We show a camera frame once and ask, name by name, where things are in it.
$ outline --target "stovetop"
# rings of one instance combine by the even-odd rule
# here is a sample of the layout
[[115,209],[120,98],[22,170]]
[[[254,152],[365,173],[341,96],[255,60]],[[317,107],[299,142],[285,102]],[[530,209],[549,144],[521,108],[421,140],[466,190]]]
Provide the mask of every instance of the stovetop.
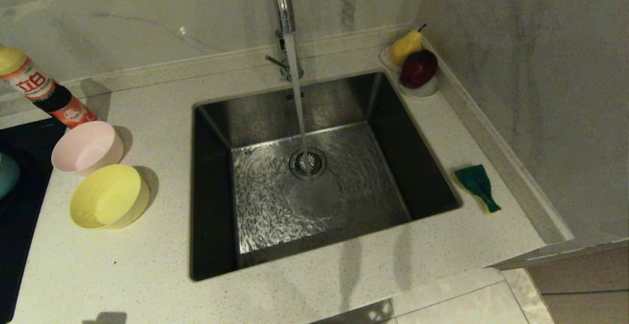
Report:
[[0,151],[22,169],[16,187],[0,200],[0,323],[13,318],[24,267],[52,164],[65,125],[54,118],[0,130]]

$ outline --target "stainless steel sink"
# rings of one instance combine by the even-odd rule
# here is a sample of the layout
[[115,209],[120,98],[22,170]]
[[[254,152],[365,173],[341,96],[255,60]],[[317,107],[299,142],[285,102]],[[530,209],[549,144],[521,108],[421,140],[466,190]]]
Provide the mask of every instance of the stainless steel sink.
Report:
[[195,108],[195,280],[458,207],[382,73]]

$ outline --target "pink bowl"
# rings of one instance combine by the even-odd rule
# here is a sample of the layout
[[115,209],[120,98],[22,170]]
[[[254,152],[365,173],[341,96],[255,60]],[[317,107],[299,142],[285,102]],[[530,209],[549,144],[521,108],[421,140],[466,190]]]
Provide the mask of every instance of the pink bowl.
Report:
[[52,150],[52,165],[62,172],[88,176],[107,165],[117,164],[124,144],[104,121],[90,121],[74,127]]

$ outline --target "yellow bowl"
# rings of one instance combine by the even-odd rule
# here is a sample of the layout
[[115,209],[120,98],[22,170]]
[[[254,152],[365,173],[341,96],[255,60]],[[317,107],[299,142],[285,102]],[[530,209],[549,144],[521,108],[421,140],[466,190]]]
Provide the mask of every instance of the yellow bowl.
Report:
[[144,212],[149,194],[135,168],[108,165],[79,184],[70,201],[70,216],[83,228],[121,228]]

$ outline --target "chrome faucet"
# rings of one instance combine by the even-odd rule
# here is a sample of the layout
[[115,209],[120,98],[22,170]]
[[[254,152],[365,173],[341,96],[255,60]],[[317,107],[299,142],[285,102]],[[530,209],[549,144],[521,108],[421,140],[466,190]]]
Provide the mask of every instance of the chrome faucet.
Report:
[[[283,59],[277,60],[269,55],[266,59],[273,62],[277,66],[280,66],[281,75],[288,81],[292,80],[290,74],[290,66],[288,64],[288,55],[286,54],[286,44],[284,40],[285,33],[295,33],[295,17],[292,13],[292,0],[276,0],[277,5],[277,18],[279,19],[279,29],[276,31],[276,38],[279,42],[280,50],[282,51]],[[304,75],[304,70],[301,69],[299,62],[297,62],[297,68],[299,71],[299,77]]]

